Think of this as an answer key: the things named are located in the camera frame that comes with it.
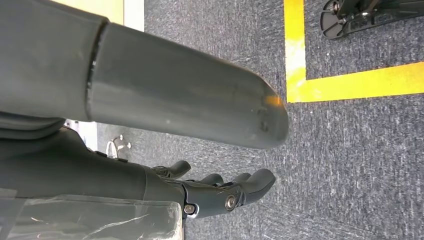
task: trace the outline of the metal bracket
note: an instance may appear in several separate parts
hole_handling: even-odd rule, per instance
[[[119,158],[118,153],[121,149],[128,148],[131,149],[131,142],[123,143],[122,145],[118,145],[116,143],[117,140],[120,140],[121,142],[124,141],[124,136],[121,134],[114,139],[107,142],[106,145],[106,154],[109,158],[117,159]]]
[[[330,0],[321,12],[320,27],[326,38],[338,39],[423,15],[424,0]]]

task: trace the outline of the clear plastic sheet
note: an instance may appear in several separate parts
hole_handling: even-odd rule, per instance
[[[0,240],[182,240],[176,202],[0,191]]]

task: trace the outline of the yellow tape line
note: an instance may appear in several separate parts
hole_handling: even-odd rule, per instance
[[[424,62],[307,80],[304,12],[303,0],[284,0],[289,103],[424,93]]]

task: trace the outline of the bolt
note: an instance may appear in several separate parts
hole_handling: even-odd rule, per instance
[[[184,206],[184,213],[188,214],[188,215],[192,215],[195,213],[195,206],[187,204]]]
[[[234,195],[230,194],[226,197],[225,208],[228,211],[232,211],[232,210],[234,210],[235,207],[236,207],[236,197]]]

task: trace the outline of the robotic hand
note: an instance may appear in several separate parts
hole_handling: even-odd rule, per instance
[[[230,213],[237,207],[261,199],[274,184],[276,178],[268,169],[256,171],[253,175],[242,173],[229,182],[216,173],[202,180],[176,180],[190,170],[186,161],[179,161],[171,167],[153,167],[162,180],[184,190],[184,216],[204,218]]]
[[[183,219],[230,213],[261,199],[275,182],[261,169],[225,182],[219,174],[178,180],[191,169],[186,161],[148,167],[86,148],[77,132],[62,127],[35,140],[0,139],[0,188],[17,198],[61,195],[179,203]]]

